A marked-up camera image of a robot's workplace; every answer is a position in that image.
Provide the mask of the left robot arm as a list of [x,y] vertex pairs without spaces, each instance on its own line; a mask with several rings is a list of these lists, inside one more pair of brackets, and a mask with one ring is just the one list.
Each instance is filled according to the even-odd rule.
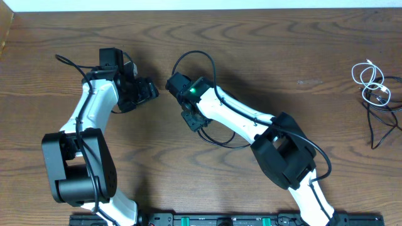
[[115,107],[128,113],[159,92],[118,48],[101,48],[99,64],[82,75],[82,95],[70,119],[41,141],[52,197],[90,210],[107,225],[147,225],[138,204],[118,188],[104,133]]

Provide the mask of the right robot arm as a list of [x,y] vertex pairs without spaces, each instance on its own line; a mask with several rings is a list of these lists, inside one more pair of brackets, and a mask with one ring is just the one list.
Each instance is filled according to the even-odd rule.
[[288,190],[307,225],[335,225],[339,219],[318,182],[314,158],[319,147],[311,142],[294,118],[254,110],[207,78],[193,82],[174,73],[166,89],[182,107],[182,117],[193,132],[204,133],[217,121],[245,139],[261,171],[277,186]]

